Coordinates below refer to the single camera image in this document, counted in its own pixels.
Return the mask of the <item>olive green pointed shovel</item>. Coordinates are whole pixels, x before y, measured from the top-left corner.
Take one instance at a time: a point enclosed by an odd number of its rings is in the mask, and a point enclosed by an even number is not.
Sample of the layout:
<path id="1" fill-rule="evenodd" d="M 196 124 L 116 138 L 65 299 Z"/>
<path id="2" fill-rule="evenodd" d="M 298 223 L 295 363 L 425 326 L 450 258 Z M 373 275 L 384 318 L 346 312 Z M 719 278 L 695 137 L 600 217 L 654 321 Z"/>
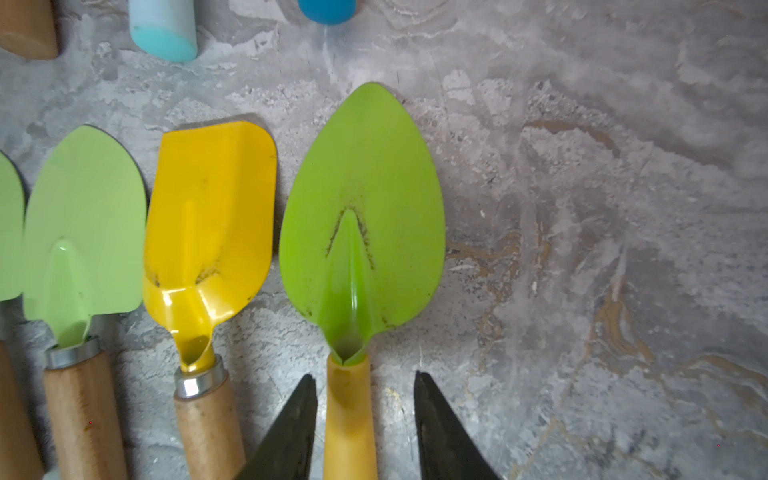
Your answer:
<path id="1" fill-rule="evenodd" d="M 1 0 L 1 47 L 33 60 L 59 55 L 51 0 Z"/>

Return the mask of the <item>light green shovel wide blade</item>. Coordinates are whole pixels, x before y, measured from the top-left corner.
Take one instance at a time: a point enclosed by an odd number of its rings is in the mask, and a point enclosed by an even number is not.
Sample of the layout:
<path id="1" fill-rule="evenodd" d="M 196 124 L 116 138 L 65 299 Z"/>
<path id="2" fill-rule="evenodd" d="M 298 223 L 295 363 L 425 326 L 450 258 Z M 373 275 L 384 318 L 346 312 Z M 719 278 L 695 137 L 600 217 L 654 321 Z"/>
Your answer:
<path id="1" fill-rule="evenodd" d="M 13 163 L 1 157 L 1 300 L 21 295 L 21 251 L 25 196 Z M 45 475 L 31 422 L 8 347 L 1 343 L 1 477 L 41 479 Z"/>

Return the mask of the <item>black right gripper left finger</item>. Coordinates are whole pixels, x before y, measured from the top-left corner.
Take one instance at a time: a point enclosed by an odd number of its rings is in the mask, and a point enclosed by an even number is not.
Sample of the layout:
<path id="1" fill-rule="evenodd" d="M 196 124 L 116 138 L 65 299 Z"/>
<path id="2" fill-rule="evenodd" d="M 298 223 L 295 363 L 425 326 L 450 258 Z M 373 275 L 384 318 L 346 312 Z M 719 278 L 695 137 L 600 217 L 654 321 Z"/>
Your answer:
<path id="1" fill-rule="evenodd" d="M 305 374 L 236 479 L 308 479 L 317 407 L 316 381 Z"/>

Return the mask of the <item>green shovel yellow blue handle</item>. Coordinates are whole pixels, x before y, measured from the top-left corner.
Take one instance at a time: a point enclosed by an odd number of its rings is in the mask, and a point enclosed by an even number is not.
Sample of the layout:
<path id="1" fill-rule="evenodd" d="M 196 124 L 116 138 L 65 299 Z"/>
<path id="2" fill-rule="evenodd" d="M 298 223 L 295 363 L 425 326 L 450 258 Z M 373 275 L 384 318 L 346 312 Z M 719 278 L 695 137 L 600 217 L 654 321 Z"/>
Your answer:
<path id="1" fill-rule="evenodd" d="M 367 347 L 415 318 L 441 280 L 443 195 L 417 125 L 384 86 L 354 90 L 309 149 L 283 216 L 279 265 L 329 346 L 323 475 L 378 475 Z"/>

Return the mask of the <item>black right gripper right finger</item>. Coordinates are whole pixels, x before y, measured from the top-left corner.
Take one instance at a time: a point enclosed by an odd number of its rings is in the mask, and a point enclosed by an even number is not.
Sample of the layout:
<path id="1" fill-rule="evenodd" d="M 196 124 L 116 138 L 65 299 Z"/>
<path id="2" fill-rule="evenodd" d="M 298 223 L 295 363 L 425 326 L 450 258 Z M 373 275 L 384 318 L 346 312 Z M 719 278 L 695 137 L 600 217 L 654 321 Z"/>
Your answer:
<path id="1" fill-rule="evenodd" d="M 426 372 L 415 374 L 414 413 L 422 479 L 500 479 Z"/>

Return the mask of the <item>light blue shovel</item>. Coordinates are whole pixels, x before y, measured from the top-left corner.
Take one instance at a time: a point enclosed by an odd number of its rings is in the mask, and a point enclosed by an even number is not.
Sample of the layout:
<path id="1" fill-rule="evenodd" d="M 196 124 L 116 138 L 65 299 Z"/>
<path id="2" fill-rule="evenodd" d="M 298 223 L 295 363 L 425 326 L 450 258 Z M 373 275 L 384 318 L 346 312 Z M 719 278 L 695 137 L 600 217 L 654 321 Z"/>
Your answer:
<path id="1" fill-rule="evenodd" d="M 130 0 L 129 31 L 146 53 L 172 62 L 197 57 L 193 0 Z"/>

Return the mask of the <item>narrow green trowel wooden handle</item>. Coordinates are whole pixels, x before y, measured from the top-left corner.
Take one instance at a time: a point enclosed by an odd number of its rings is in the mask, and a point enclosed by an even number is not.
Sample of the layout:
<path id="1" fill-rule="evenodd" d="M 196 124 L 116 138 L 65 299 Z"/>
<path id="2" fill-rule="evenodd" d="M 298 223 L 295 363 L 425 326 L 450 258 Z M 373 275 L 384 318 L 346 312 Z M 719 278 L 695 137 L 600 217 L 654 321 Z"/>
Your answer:
<path id="1" fill-rule="evenodd" d="M 109 358 L 89 330 L 141 303 L 146 214 L 134 160 L 89 125 L 56 146 L 28 202 L 23 312 L 55 337 L 43 386 L 63 479 L 128 476 Z"/>

